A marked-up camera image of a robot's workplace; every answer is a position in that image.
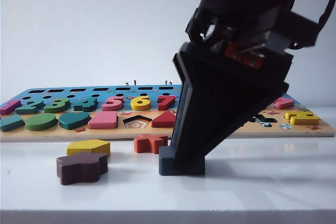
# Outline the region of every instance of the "teal shape piece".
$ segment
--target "teal shape piece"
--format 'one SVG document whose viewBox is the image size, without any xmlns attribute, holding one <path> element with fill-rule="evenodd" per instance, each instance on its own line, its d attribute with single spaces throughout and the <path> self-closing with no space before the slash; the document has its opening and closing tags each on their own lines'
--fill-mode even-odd
<svg viewBox="0 0 336 224">
<path fill-rule="evenodd" d="M 43 131 L 57 124 L 54 114 L 42 113 L 33 115 L 26 120 L 26 128 L 30 131 Z"/>
<path fill-rule="evenodd" d="M 25 122 L 19 115 L 11 115 L 0 119 L 0 130 L 2 132 L 11 131 L 23 125 L 25 125 Z"/>
<path fill-rule="evenodd" d="M 73 105 L 74 111 L 91 112 L 97 108 L 98 100 L 95 97 L 83 99 L 79 103 Z"/>
<path fill-rule="evenodd" d="M 72 130 L 78 127 L 81 127 L 87 124 L 90 121 L 91 117 L 88 112 L 69 112 L 62 114 L 58 120 L 61 127 Z"/>
<path fill-rule="evenodd" d="M 36 114 L 38 109 L 44 107 L 44 102 L 42 99 L 31 100 L 27 102 L 27 105 L 21 106 L 15 109 L 16 114 Z"/>
</svg>

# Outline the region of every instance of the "rectangular slot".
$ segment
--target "rectangular slot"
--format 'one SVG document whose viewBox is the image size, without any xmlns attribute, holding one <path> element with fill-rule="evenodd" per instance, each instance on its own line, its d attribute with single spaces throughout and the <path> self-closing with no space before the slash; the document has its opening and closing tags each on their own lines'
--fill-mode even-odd
<svg viewBox="0 0 336 224">
<path fill-rule="evenodd" d="M 139 87 L 138 90 L 152 90 L 153 87 Z"/>
<path fill-rule="evenodd" d="M 45 90 L 31 90 L 29 91 L 28 93 L 31 94 L 31 93 L 43 93 Z"/>
<path fill-rule="evenodd" d="M 86 89 L 71 89 L 70 92 L 81 92 L 85 91 Z"/>
<path fill-rule="evenodd" d="M 93 91 L 108 91 L 109 88 L 95 88 Z"/>
<path fill-rule="evenodd" d="M 62 92 L 64 89 L 50 89 L 48 92 L 49 93 L 56 93 L 56 92 Z"/>
<path fill-rule="evenodd" d="M 159 89 L 174 89 L 174 87 L 159 87 Z"/>
<path fill-rule="evenodd" d="M 116 88 L 115 90 L 130 90 L 131 88 Z"/>
</svg>

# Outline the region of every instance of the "dark brown piece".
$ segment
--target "dark brown piece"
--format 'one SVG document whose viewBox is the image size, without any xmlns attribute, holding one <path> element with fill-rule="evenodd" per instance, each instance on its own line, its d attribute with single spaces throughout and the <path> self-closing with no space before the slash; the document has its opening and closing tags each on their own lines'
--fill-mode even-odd
<svg viewBox="0 0 336 224">
<path fill-rule="evenodd" d="M 62 185 L 96 182 L 107 169 L 106 153 L 80 152 L 57 158 L 57 176 Z"/>
</svg>

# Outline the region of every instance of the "black cable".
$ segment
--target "black cable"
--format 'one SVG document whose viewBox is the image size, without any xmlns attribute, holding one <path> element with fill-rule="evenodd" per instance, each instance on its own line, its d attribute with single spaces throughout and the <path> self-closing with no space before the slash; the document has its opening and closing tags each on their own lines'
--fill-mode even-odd
<svg viewBox="0 0 336 224">
<path fill-rule="evenodd" d="M 325 8 L 325 11 L 324 13 L 321 15 L 321 17 L 319 18 L 319 27 L 320 27 L 320 31 L 322 30 L 322 28 L 325 26 L 325 24 L 327 23 L 330 15 L 331 15 L 331 12 L 332 12 L 332 9 L 335 5 L 335 0 L 329 0 L 328 4 L 327 4 L 327 7 Z M 289 48 L 290 49 L 293 49 L 293 50 L 298 50 L 298 49 L 301 49 L 303 48 L 304 46 L 303 45 L 300 45 L 300 44 L 296 44 L 296 45 L 291 45 Z"/>
</svg>

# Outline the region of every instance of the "white wall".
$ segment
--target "white wall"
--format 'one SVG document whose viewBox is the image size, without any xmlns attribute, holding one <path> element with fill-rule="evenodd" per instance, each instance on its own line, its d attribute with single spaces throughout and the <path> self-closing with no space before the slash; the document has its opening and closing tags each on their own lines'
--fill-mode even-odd
<svg viewBox="0 0 336 224">
<path fill-rule="evenodd" d="M 1 103 L 28 88 L 179 83 L 172 57 L 200 0 L 1 0 Z M 315 21 L 327 0 L 297 0 Z M 317 46 L 295 51 L 289 94 L 336 105 L 335 11 Z"/>
</svg>

